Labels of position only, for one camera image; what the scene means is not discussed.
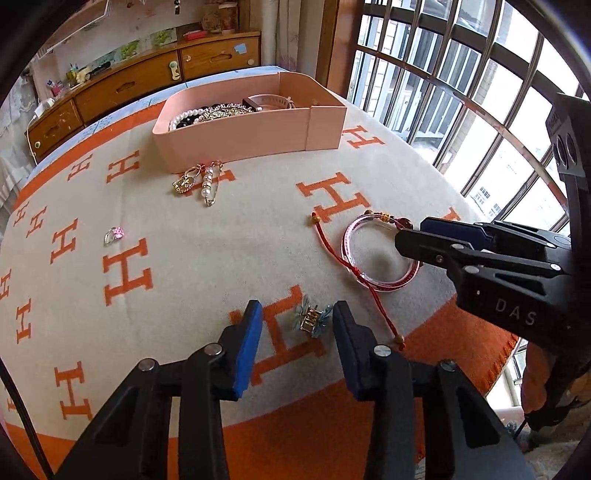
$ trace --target red cord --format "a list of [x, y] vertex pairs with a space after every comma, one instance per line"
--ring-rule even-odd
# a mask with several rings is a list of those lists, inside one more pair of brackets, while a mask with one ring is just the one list
[[398, 344], [398, 350], [400, 350], [400, 351], [404, 350], [406, 347], [406, 344], [404, 343], [404, 337], [402, 337], [402, 335], [400, 335], [398, 333], [398, 330], [396, 330], [396, 327], [392, 323], [392, 320], [390, 320], [388, 313], [386, 313], [386, 310], [384, 309], [384, 306], [382, 305], [382, 302], [379, 299], [378, 293], [371, 286], [371, 284], [362, 277], [360, 269], [358, 269], [357, 267], [354, 267], [349, 262], [347, 262], [346, 260], [343, 260], [343, 258], [341, 258], [340, 256], [338, 256], [336, 254], [335, 250], [332, 248], [331, 244], [329, 243], [326, 236], [324, 235], [324, 231], [322, 230], [322, 227], [320, 226], [319, 220], [320, 219], [316, 215], [316, 212], [312, 212], [312, 221], [314, 222], [314, 226], [316, 227], [316, 231], [318, 232], [318, 236], [320, 237], [320, 240], [322, 240], [322, 243], [324, 244], [326, 249], [330, 252], [330, 254], [336, 259], [336, 261], [339, 262], [344, 267], [346, 267], [348, 270], [350, 270], [353, 273], [353, 275], [355, 275], [355, 277], [357, 277], [357, 280], [359, 280], [360, 283], [362, 283], [363, 285], [365, 285], [369, 289], [369, 291], [372, 294], [372, 297], [375, 300], [375, 304], [378, 306], [379, 312], [382, 314], [382, 316], [386, 320], [386, 323], [388, 324], [388, 327], [390, 328], [390, 330], [394, 334], [395, 341], [400, 341], [402, 339], [402, 341]]

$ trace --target black cable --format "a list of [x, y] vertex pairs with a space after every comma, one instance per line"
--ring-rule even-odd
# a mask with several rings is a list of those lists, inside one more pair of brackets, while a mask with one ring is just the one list
[[31, 417], [29, 416], [27, 408], [25, 407], [21, 395], [17, 390], [17, 386], [14, 384], [14, 381], [12, 380], [8, 369], [6, 368], [6, 365], [4, 365], [2, 358], [0, 358], [0, 380], [2, 380], [2, 383], [4, 383], [4, 387], [6, 387], [6, 390], [8, 391], [8, 394], [14, 403], [14, 406], [17, 408], [18, 416], [21, 418], [22, 425], [25, 427], [25, 432], [27, 433], [27, 437], [29, 438], [29, 442], [31, 443], [31, 447], [33, 447], [33, 451], [35, 452], [37, 461], [39, 461], [39, 464], [41, 465], [43, 473], [47, 477], [47, 480], [52, 480], [53, 470], [47, 461], [45, 452], [43, 452], [43, 448], [41, 447], [41, 443], [39, 442], [35, 428], [33, 428]]
[[521, 425], [519, 426], [519, 428], [517, 429], [517, 431], [513, 434], [513, 439], [517, 440], [517, 437], [519, 436], [519, 434], [521, 433], [521, 431], [523, 430], [523, 427], [525, 427], [525, 424], [527, 423], [527, 420], [524, 420]]

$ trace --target pink case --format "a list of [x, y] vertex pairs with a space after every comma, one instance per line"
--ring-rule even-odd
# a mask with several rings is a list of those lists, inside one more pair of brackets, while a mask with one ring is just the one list
[[[171, 120], [213, 103], [242, 103], [262, 93], [290, 96], [295, 109], [273, 110], [211, 120], [168, 131]], [[302, 150], [339, 148], [347, 107], [302, 73], [279, 72], [208, 83], [175, 93], [152, 129], [154, 142], [171, 173], [198, 163], [223, 163]]]

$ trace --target orange border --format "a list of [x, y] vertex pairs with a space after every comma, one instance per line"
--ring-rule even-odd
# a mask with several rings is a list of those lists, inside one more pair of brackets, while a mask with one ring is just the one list
[[[404, 353], [408, 359], [428, 364], [454, 358], [485, 394], [516, 344], [515, 335], [458, 309], [452, 298], [407, 336]], [[230, 475], [233, 480], [363, 478], [372, 407], [371, 402], [356, 402], [341, 380], [271, 413], [226, 427]], [[417, 407], [417, 457], [422, 458], [424, 431], [419, 401]], [[19, 453], [43, 478], [24, 430], [10, 424], [7, 428]], [[57, 470], [74, 441], [39, 437], [52, 468]], [[178, 479], [177, 447], [178, 439], [170, 439], [171, 480]]]
[[160, 102], [132, 113], [131, 115], [116, 121], [114, 124], [105, 127], [103, 130], [99, 130], [97, 133], [92, 134], [76, 146], [69, 149], [55, 162], [41, 170], [36, 177], [23, 187], [21, 193], [18, 195], [14, 209], [16, 210], [49, 180], [62, 170], [68, 168], [76, 160], [82, 158], [88, 152], [94, 150], [96, 147], [100, 147], [109, 140], [113, 140], [115, 137], [118, 137], [122, 133], [137, 127], [138, 125], [149, 122], [150, 120], [156, 120], [163, 106], [164, 102]]

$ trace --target human hand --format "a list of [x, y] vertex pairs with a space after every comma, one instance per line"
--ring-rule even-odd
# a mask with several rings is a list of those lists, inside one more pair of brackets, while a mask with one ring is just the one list
[[[524, 413], [539, 410], [546, 402], [545, 384], [550, 377], [553, 361], [548, 352], [529, 343], [525, 353], [525, 370], [521, 383], [521, 407]], [[579, 377], [570, 392], [580, 401], [591, 400], [591, 373]]]

